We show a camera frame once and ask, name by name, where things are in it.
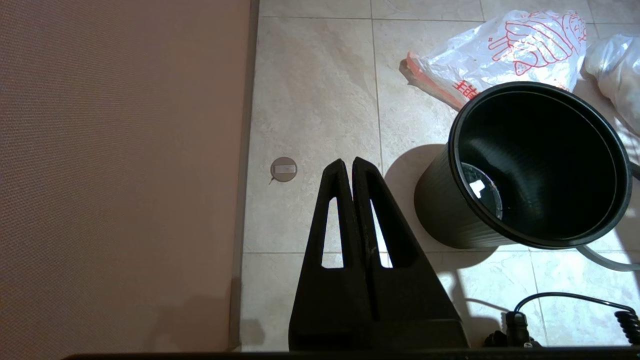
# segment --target black trash can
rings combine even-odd
[[[462,107],[414,202],[422,226],[450,247],[566,249],[610,231],[630,196],[627,152],[601,114],[521,81]]]

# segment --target plastic bag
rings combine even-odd
[[[538,81],[572,91],[586,52],[575,12],[513,10],[465,31],[401,71],[410,83],[459,110],[479,92],[509,81]]]
[[[625,122],[640,134],[640,37],[614,35],[589,46],[584,69]]]

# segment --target white plastic bag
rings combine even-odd
[[[493,85],[538,81],[572,91],[586,52],[575,12],[513,10],[465,31],[427,56],[407,55],[405,76],[456,110]]]
[[[584,69],[625,122],[640,134],[640,37],[614,35],[589,46]]]

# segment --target beige tile floor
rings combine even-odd
[[[590,42],[640,33],[638,0],[261,1],[244,233],[243,350],[288,349],[289,316],[322,170],[337,158],[350,165],[355,156],[385,176],[473,346],[500,327],[500,309],[539,291],[583,293],[640,309],[634,274],[600,268],[574,250],[510,245],[495,252],[458,251],[436,242],[417,221],[415,183],[437,144],[446,142],[456,113],[408,86],[399,62],[408,50],[427,53],[513,9],[576,10],[589,23]],[[640,140],[593,80],[584,76],[574,92],[607,117],[637,162]],[[298,163],[299,173],[289,183],[271,182],[269,166],[279,156]],[[634,182],[634,190],[628,216],[592,246],[619,261],[640,261],[640,183]],[[332,208],[326,267],[342,262],[335,214]],[[531,334],[544,345],[626,343],[607,307],[549,298],[524,311]]]

